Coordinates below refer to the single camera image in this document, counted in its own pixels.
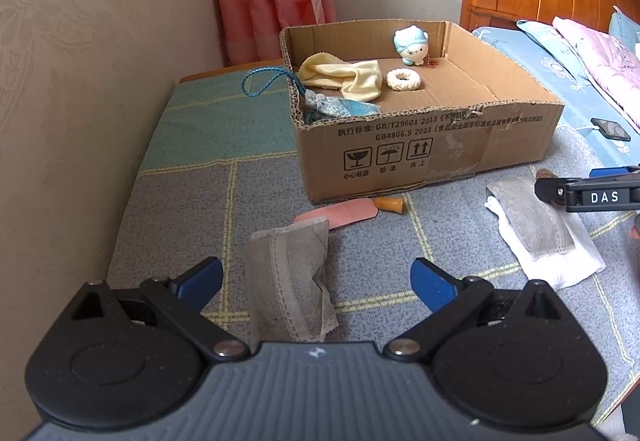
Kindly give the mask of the grey sachet bag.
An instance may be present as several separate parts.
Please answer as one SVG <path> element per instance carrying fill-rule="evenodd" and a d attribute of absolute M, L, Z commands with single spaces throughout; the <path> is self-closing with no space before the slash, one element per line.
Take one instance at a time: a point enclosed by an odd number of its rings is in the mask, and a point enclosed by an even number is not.
<path fill-rule="evenodd" d="M 329 220 L 252 234 L 244 269 L 252 343 L 322 343 L 337 328 L 326 282 Z"/>
<path fill-rule="evenodd" d="M 489 183 L 488 194 L 500 204 L 506 220 L 533 257 L 565 253 L 574 239 L 559 212 L 535 195 L 534 179 L 515 177 Z"/>

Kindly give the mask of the white cloth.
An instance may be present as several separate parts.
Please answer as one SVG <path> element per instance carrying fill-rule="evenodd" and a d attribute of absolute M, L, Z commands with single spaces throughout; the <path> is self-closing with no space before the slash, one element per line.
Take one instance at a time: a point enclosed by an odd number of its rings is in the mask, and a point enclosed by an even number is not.
<path fill-rule="evenodd" d="M 531 253 L 516 237 L 515 229 L 497 198 L 489 195 L 485 206 L 497 216 L 499 233 L 518 259 L 527 279 L 543 279 L 554 289 L 562 289 L 605 269 L 605 261 L 577 215 L 560 213 L 560 220 L 573 241 L 570 247 L 553 253 Z"/>

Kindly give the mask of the pink silicone piece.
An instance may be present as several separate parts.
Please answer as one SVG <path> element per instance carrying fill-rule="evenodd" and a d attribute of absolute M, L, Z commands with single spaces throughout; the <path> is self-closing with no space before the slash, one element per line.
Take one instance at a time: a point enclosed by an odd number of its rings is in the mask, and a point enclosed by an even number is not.
<path fill-rule="evenodd" d="M 326 219 L 329 224 L 329 230 L 334 230 L 356 222 L 373 219 L 376 216 L 378 216 L 378 207 L 374 205 L 370 198 L 355 198 L 354 200 L 322 206 L 300 214 L 294 218 L 294 222 Z"/>

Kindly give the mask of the black smartphone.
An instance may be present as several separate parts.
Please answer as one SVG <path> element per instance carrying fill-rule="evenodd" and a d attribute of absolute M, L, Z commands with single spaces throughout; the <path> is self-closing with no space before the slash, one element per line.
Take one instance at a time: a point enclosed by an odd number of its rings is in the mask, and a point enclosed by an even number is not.
<path fill-rule="evenodd" d="M 591 118 L 592 126 L 601 132 L 601 135 L 608 140 L 630 142 L 631 136 L 620 123 L 614 120 L 602 120 L 602 118 Z"/>

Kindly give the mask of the pink floral quilt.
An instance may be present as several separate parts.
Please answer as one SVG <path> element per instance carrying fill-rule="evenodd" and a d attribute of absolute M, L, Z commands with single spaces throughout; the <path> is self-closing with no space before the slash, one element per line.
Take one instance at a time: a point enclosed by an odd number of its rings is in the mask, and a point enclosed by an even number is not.
<path fill-rule="evenodd" d="M 557 16 L 552 26 L 572 46 L 592 79 L 639 125 L 639 59 L 616 37 Z"/>

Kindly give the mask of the blue pillow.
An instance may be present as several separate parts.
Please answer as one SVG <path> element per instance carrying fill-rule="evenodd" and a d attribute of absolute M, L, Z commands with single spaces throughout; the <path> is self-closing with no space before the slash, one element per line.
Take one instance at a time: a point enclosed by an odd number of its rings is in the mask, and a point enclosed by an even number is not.
<path fill-rule="evenodd" d="M 639 45 L 640 24 L 614 6 L 614 12 L 608 24 L 608 34 L 619 39 L 630 51 L 636 51 Z"/>

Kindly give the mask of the blue floral pillowcase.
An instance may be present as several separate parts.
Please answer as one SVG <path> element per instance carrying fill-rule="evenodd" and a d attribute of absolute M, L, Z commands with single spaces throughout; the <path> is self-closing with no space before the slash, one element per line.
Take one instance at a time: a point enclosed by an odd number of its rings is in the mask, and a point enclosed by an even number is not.
<path fill-rule="evenodd" d="M 599 91 L 577 52 L 553 26 L 518 20 L 516 27 L 523 37 L 514 46 L 514 60 L 549 90 L 556 94 L 594 94 Z"/>

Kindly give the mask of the brown cardboard box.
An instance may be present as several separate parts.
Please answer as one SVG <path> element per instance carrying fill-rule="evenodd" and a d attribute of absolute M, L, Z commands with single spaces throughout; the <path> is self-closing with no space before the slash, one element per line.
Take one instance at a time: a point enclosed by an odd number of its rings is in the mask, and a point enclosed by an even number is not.
<path fill-rule="evenodd" d="M 421 87 L 383 85 L 370 116 L 310 120 L 299 68 L 317 52 L 400 68 L 393 34 L 408 20 L 292 26 L 280 34 L 303 185 L 314 203 L 424 187 L 541 160 L 564 104 L 518 63 L 449 21 L 420 21 L 430 64 Z"/>

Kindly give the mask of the small orange cone object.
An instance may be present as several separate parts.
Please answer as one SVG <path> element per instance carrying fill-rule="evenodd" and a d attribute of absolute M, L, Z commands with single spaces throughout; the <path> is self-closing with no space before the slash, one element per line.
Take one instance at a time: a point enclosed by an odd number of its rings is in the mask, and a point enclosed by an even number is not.
<path fill-rule="evenodd" d="M 386 213 L 395 213 L 402 215 L 405 208 L 405 200 L 403 198 L 395 198 L 395 196 L 380 196 L 373 198 L 372 203 L 378 210 Z"/>

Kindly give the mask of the grey green checked blanket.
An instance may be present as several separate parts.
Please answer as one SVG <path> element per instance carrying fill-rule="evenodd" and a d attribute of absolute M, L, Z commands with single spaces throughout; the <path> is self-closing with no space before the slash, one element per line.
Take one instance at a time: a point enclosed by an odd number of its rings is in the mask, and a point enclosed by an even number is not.
<path fill-rule="evenodd" d="M 326 275 L 338 325 L 331 339 L 386 343 L 427 310 L 409 284 L 413 259 L 499 288 L 526 275 L 485 206 L 488 183 L 533 177 L 532 165 L 407 192 L 402 215 L 381 214 L 334 230 Z M 122 218 L 108 282 L 130 287 L 174 276 L 208 256 L 224 286 L 206 308 L 216 323 L 250 338 L 243 250 L 250 235 L 284 227 L 310 207 L 303 188 L 285 82 L 241 73 L 176 87 L 154 131 Z M 561 297 L 608 367 L 603 419 L 639 381 L 639 244 L 630 213 L 582 218 L 605 269 Z"/>

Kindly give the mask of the cream knitted hair scrunchie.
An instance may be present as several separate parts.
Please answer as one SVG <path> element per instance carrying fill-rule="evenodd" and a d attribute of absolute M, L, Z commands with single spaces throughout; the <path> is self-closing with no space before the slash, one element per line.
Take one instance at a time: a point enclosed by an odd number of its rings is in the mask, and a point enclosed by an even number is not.
<path fill-rule="evenodd" d="M 386 85 L 394 91 L 414 91 L 421 87 L 422 79 L 410 68 L 394 68 L 386 75 Z"/>

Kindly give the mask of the blue white plush toy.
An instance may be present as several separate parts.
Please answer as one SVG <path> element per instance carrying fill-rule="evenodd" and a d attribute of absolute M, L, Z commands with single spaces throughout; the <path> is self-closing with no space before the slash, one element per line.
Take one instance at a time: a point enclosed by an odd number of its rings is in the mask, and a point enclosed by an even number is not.
<path fill-rule="evenodd" d="M 422 66 L 428 56 L 428 34 L 416 25 L 397 30 L 393 44 L 402 63 L 408 66 Z"/>

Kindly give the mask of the yellow folded cloth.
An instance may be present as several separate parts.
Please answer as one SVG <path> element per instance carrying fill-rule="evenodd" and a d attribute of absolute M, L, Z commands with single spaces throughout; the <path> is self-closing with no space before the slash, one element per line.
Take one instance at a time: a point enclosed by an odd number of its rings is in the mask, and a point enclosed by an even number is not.
<path fill-rule="evenodd" d="M 331 53 L 308 57 L 297 71 L 305 87 L 340 90 L 344 99 L 370 102 L 381 95 L 382 72 L 377 60 L 346 62 Z"/>

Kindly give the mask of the blue embroidered sachet pouch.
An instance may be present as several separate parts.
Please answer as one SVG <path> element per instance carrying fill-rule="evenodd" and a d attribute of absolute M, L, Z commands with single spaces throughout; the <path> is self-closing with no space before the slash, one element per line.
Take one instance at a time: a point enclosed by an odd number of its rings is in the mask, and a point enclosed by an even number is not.
<path fill-rule="evenodd" d="M 307 124 L 318 122 L 318 120 L 378 115 L 379 112 L 380 108 L 373 103 L 328 97 L 309 89 L 304 93 L 304 114 Z"/>

